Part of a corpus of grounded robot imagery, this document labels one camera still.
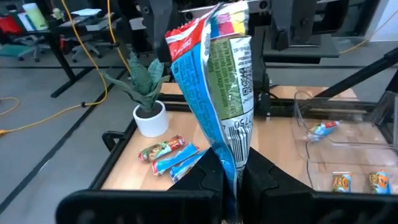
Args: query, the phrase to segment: wooden table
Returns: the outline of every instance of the wooden table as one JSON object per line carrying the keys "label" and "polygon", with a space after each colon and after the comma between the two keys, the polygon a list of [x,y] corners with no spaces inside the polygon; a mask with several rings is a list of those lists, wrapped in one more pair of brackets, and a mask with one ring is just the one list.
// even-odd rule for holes
{"label": "wooden table", "polygon": [[[277,86],[272,89],[272,93],[279,98],[293,98],[294,94],[300,90],[306,91],[311,95],[316,95],[324,89],[324,87],[310,86]],[[164,84],[162,92],[168,94],[181,94],[178,86],[173,83]],[[356,95],[353,90],[350,89],[337,97],[355,98]],[[170,125],[169,130],[165,134],[157,138],[145,138],[137,130],[132,135],[125,150],[108,175],[102,189],[167,190],[173,185],[169,173],[166,172],[158,177],[154,176],[150,164],[141,162],[137,158],[138,152],[157,142],[170,139],[176,134],[181,134],[186,142],[192,142],[200,149],[207,149],[209,147],[192,113],[169,111],[168,114]],[[382,168],[382,166],[369,167],[352,165],[349,161],[347,164],[329,164],[325,161],[327,158],[333,157],[333,155],[335,155],[334,152],[311,150],[310,156],[317,162],[309,162],[307,171],[305,141],[296,140],[297,137],[295,138],[292,131],[291,120],[292,118],[271,117],[265,119],[255,117],[251,146],[286,173],[314,189],[330,190],[333,171],[351,171],[354,173],[354,178],[358,180],[355,182],[357,184],[353,182],[353,191],[367,191],[367,174],[376,171],[378,168]],[[372,137],[376,142],[385,143],[378,129],[372,126],[368,127],[368,131],[364,133],[364,136],[360,136],[361,139],[367,139],[368,137]],[[374,151],[371,151],[363,155],[362,152],[350,151],[346,156],[349,160],[350,157],[351,159],[356,159],[358,156],[368,157],[369,155],[372,156],[374,153]],[[398,158],[395,153],[385,150],[382,151],[381,154],[383,158],[388,160],[391,164],[398,163]],[[395,172],[398,170],[393,167],[389,169],[389,171]]]}

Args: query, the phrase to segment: clear plastic bin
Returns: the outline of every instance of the clear plastic bin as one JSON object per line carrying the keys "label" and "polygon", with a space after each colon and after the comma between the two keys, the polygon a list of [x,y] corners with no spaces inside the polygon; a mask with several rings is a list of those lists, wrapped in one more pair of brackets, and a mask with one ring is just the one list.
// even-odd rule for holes
{"label": "clear plastic bin", "polygon": [[[398,147],[388,144],[372,122],[371,107],[357,102],[354,98],[312,98],[304,91],[295,94],[291,127],[298,153],[308,162],[311,185],[330,191],[333,172],[351,172],[352,191],[370,193],[369,174],[385,169],[391,191],[398,194]],[[313,132],[314,126],[329,121],[340,122],[332,133]]]}

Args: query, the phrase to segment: barcode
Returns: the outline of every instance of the barcode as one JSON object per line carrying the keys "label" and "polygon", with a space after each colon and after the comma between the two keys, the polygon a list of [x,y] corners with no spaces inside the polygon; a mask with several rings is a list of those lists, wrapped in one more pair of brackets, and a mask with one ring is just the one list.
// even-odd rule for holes
{"label": "barcode", "polygon": [[229,134],[231,135],[231,148],[236,162],[243,162],[246,160],[249,152],[251,127],[240,127],[235,129],[229,127]]}

